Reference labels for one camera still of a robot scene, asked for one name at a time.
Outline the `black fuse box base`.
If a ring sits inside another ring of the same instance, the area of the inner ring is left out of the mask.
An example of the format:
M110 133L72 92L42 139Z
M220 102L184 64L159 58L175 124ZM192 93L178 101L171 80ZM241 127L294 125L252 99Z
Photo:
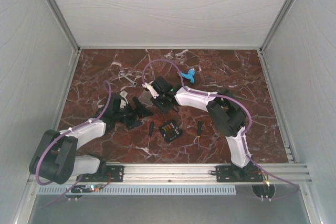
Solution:
M173 142L183 134L183 131L175 120L166 121L159 127L159 132L167 143Z

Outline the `clear plastic fuse box lid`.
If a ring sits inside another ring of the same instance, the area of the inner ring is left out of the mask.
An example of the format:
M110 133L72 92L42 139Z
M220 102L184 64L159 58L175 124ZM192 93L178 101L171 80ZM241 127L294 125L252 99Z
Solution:
M153 103L151 102L152 95L149 91L144 90L141 95L139 96L139 101L146 106L152 106Z

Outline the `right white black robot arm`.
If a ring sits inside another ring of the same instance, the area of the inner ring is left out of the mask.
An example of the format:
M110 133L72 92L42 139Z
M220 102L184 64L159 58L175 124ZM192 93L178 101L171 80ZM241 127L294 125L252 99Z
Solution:
M233 177L245 180L251 169L248 166L251 154L245 139L247 110L233 95L224 90L222 93L206 92L187 86L173 87L163 77L142 85L151 94L151 102L163 113L178 110L179 106L189 106L208 112L217 130L228 143Z

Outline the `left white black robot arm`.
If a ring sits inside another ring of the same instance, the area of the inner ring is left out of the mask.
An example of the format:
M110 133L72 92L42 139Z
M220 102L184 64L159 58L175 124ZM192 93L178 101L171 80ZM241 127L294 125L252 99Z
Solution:
M137 97L132 107L126 98L111 94L105 106L87 121L67 130L47 130L30 161L29 172L44 178L41 185L64 184L72 176L90 176L96 181L107 177L106 161L97 155L77 155L77 150L99 137L107 135L117 123L128 130L142 125L141 119L152 116Z

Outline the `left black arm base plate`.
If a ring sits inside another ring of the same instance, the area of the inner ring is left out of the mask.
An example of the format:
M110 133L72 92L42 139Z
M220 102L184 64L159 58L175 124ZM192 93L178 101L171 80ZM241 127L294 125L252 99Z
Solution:
M84 174L81 182L91 183L120 183L123 182L124 166L122 165L107 165L105 170L99 170L95 174Z

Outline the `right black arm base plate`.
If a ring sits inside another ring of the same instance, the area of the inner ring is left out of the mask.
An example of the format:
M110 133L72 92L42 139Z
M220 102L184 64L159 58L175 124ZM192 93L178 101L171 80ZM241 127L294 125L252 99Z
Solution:
M255 165L239 168L235 165L218 165L210 174L216 177L219 183L261 183L264 181L262 171Z

